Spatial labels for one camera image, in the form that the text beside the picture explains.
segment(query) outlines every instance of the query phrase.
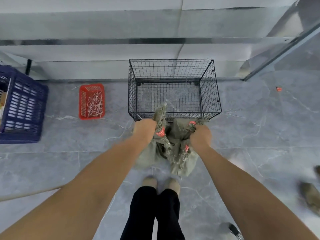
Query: leg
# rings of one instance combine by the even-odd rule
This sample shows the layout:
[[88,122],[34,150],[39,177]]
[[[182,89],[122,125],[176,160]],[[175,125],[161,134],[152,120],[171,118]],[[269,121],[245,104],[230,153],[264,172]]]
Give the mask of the leg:
[[151,240],[157,203],[157,181],[145,178],[134,193],[127,224],[120,240]]
[[156,218],[158,220],[157,240],[185,240],[178,219],[180,201],[178,195],[180,185],[177,180],[170,179],[167,188],[158,195]]

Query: shoe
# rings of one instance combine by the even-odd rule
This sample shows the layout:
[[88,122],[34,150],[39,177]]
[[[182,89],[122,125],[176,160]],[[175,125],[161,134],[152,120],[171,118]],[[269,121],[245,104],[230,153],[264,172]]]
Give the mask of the shoe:
[[320,165],[315,166],[314,170],[315,170],[316,174],[318,174],[318,176],[320,177]]
[[180,184],[179,184],[178,180],[176,180],[175,178],[169,178],[165,182],[165,189],[173,190],[174,192],[177,193],[178,196],[180,194]]
[[157,189],[158,181],[154,177],[148,176],[148,177],[144,178],[141,186],[151,186],[151,187]]
[[313,184],[300,184],[300,191],[310,210],[320,216],[320,193]]

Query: small red object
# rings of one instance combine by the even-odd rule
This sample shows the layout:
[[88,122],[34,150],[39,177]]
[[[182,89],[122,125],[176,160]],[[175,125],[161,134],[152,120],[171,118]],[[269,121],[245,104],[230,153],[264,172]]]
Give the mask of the small red object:
[[157,136],[160,136],[160,137],[164,137],[165,136],[165,128],[162,127],[162,129],[156,133]]
[[[90,105],[95,107],[95,113],[90,113]],[[82,120],[93,120],[102,118],[104,115],[105,95],[103,85],[100,83],[82,85],[79,88],[79,118]]]

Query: red label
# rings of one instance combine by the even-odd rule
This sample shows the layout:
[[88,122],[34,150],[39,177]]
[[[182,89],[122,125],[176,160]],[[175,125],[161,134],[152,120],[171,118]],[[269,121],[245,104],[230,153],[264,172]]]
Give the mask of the red label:
[[164,137],[165,136],[165,128],[162,127],[162,129],[156,133],[157,136],[160,136],[160,137]]

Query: red plastic basket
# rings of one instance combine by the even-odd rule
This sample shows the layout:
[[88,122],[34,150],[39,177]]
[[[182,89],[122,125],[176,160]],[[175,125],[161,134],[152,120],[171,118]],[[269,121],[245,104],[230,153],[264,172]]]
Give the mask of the red plastic basket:
[[93,120],[105,114],[104,87],[100,83],[82,85],[79,89],[79,118]]

